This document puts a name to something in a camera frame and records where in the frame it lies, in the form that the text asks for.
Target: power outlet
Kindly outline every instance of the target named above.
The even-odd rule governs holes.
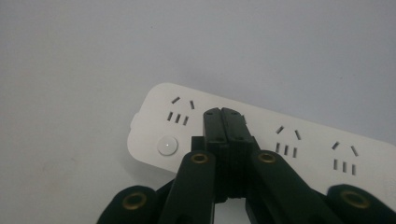
[[[177,172],[191,137],[203,135],[203,114],[214,107],[244,115],[261,149],[281,155],[311,188],[357,186],[396,210],[395,146],[171,83],[154,87],[134,116],[130,153]]]

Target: gray surface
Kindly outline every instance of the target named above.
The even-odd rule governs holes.
[[[171,179],[126,146],[165,81],[396,145],[395,40],[391,0],[2,0],[0,223],[93,223]]]

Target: gray background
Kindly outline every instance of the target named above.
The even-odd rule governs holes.
[[[170,180],[126,146],[162,82],[396,145],[396,1],[1,0],[0,223],[93,223]]]

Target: round white button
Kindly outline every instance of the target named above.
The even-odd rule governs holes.
[[[173,136],[166,135],[157,145],[158,151],[164,156],[170,156],[177,151],[177,140]]]

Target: white power strip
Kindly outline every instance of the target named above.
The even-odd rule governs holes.
[[[260,148],[280,154],[312,189],[326,194],[349,184],[396,210],[395,146],[171,83],[154,87],[134,116],[130,153],[177,172],[191,137],[203,135],[203,114],[214,107],[244,115]]]

